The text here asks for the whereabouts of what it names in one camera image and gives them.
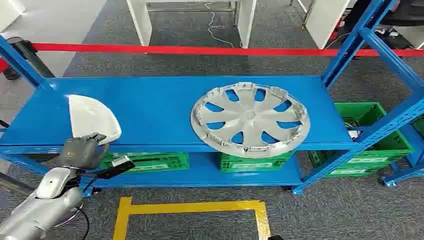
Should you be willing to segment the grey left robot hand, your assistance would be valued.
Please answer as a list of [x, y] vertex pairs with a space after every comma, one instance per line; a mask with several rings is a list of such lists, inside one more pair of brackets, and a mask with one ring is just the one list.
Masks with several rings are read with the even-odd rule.
[[105, 143], [99, 148], [100, 142], [105, 139], [105, 135], [97, 132], [68, 139], [58, 157], [58, 164], [84, 170], [96, 169], [110, 147]]

